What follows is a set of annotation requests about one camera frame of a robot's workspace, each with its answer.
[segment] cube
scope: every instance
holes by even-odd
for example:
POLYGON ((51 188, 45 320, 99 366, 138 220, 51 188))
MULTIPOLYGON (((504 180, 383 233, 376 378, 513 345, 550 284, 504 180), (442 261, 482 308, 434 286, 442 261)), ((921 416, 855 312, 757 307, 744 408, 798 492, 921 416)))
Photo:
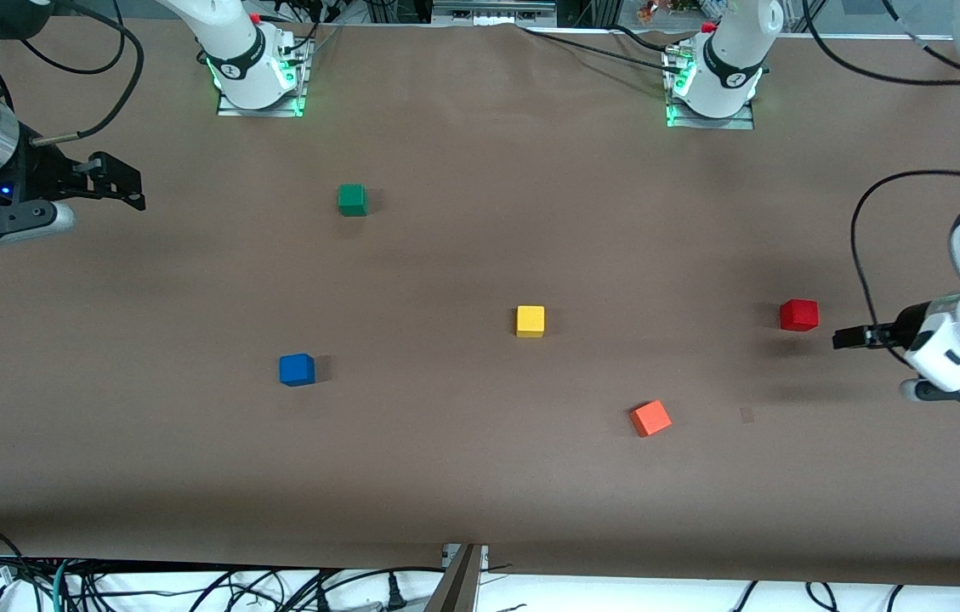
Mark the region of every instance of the cube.
POLYGON ((639 431, 640 438, 648 438, 673 425, 673 419, 669 417, 662 401, 654 399, 653 402, 632 411, 631 423, 634 423, 635 430, 639 431))
POLYGON ((544 307, 518 306, 518 337, 544 336, 544 307))
POLYGON ((366 187, 356 184, 340 185, 336 204, 339 206, 340 214, 345 217, 365 217, 368 214, 366 187))
POLYGON ((811 299, 791 299, 778 311, 779 326, 787 331, 808 331, 819 325, 819 305, 811 299))
POLYGON ((279 383, 287 387, 301 387, 313 384, 316 380, 316 368, 313 357, 306 353, 279 357, 279 383))

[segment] table surface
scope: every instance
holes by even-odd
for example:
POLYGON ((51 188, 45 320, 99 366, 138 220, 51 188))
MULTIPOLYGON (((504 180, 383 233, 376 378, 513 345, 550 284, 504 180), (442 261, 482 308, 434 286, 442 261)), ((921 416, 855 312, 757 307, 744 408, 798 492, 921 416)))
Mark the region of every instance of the table surface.
MULTIPOLYGON (((472 540, 523 572, 960 584, 960 405, 830 349, 867 318, 853 205, 960 167, 960 87, 781 39, 754 131, 694 131, 650 71, 512 26, 348 27, 305 117, 239 119, 183 24, 130 23, 140 88, 63 148, 138 167, 148 210, 77 201, 74 232, 0 249, 0 528, 27 554, 362 566, 472 540), (336 212, 352 182, 366 219, 336 212), (790 298, 821 328, 776 329, 790 298), (519 303, 545 338, 514 337, 519 303), (278 383, 300 352, 327 380, 278 383), (639 439, 653 399, 673 426, 639 439)), ((92 65, 109 34, 54 20, 37 46, 92 65)), ((836 45, 951 76, 911 43, 836 45)), ((0 66, 54 134, 130 58, 75 77, 0 42, 0 66)), ((959 209, 959 179, 871 201, 884 316, 957 290, 959 209)))

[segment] metal support leg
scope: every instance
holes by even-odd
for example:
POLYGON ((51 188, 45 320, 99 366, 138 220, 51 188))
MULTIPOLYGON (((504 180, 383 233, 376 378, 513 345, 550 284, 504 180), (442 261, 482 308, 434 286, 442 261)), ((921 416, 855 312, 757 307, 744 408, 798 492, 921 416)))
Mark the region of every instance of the metal support leg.
POLYGON ((473 612, 483 570, 483 546, 465 545, 438 581, 423 612, 473 612))

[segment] green cube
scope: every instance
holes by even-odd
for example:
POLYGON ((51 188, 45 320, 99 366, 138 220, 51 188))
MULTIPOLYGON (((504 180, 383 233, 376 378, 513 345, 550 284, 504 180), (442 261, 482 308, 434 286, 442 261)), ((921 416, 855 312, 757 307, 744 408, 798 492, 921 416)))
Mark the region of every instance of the green cube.
POLYGON ((365 217, 366 187, 362 185, 340 185, 339 197, 336 204, 340 206, 340 214, 345 217, 365 217))

